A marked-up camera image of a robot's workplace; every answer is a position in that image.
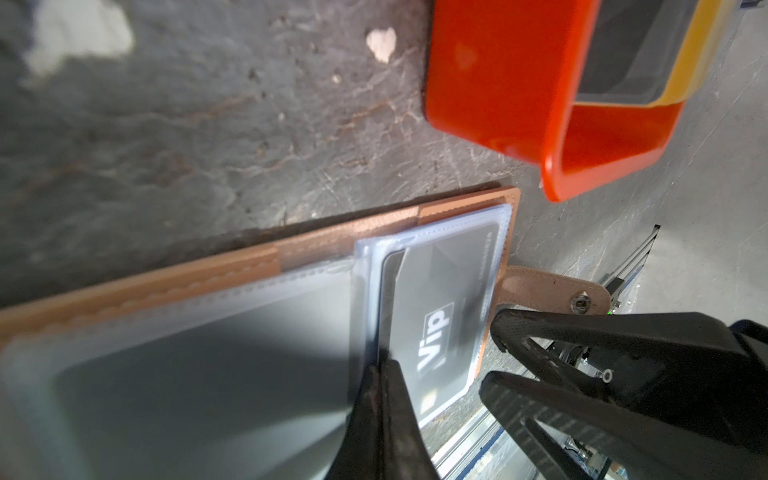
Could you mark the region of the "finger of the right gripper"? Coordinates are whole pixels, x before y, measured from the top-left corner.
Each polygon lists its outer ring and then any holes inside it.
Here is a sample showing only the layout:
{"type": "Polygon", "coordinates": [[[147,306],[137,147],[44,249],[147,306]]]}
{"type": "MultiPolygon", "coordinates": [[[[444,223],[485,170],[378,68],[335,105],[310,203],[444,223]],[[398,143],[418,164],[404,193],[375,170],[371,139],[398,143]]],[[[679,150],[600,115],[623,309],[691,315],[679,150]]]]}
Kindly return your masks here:
{"type": "Polygon", "coordinates": [[[480,397],[547,479],[588,475],[543,429],[571,436],[626,468],[631,479],[765,479],[767,456],[519,375],[492,371],[480,397]]]}
{"type": "Polygon", "coordinates": [[[752,320],[505,308],[491,338],[550,385],[726,444],[767,441],[767,328],[752,320]]]}

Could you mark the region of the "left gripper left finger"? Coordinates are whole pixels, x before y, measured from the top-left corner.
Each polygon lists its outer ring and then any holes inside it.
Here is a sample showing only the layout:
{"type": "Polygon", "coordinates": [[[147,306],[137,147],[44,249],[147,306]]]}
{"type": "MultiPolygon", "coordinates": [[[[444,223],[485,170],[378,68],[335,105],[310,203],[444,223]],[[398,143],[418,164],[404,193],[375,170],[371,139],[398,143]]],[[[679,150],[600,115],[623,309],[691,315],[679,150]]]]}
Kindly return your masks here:
{"type": "Polygon", "coordinates": [[[381,378],[376,366],[366,369],[344,438],[326,479],[379,479],[381,378]]]}

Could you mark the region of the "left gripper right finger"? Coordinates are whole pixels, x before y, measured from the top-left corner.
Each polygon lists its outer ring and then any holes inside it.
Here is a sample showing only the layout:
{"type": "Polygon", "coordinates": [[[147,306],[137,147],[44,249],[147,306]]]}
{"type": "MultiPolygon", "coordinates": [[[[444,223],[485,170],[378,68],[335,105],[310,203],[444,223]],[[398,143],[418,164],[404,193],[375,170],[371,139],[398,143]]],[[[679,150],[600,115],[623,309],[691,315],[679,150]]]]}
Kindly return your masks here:
{"type": "Polygon", "coordinates": [[[381,364],[383,479],[439,479],[423,443],[402,369],[398,362],[381,364]]]}

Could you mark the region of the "tan leather card holder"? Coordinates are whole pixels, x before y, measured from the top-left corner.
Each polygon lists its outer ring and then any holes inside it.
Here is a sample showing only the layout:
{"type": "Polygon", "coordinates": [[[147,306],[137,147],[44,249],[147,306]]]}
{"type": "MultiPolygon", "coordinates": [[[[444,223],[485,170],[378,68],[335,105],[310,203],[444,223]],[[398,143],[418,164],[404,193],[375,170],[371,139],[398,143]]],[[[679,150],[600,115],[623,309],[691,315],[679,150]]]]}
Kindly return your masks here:
{"type": "Polygon", "coordinates": [[[596,315],[601,285],[507,263],[504,187],[5,309],[5,479],[434,479],[421,428],[494,309],[596,315]]]}

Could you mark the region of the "red plastic tray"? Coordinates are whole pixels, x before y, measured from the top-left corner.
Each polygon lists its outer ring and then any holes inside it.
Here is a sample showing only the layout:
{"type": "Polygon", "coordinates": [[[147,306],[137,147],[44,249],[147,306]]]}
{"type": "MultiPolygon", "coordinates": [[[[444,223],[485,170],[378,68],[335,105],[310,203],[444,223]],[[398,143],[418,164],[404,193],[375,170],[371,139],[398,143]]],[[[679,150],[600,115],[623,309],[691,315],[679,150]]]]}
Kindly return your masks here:
{"type": "Polygon", "coordinates": [[[429,123],[536,164],[553,201],[654,164],[690,97],[659,107],[576,100],[601,2],[436,2],[429,123]]]}

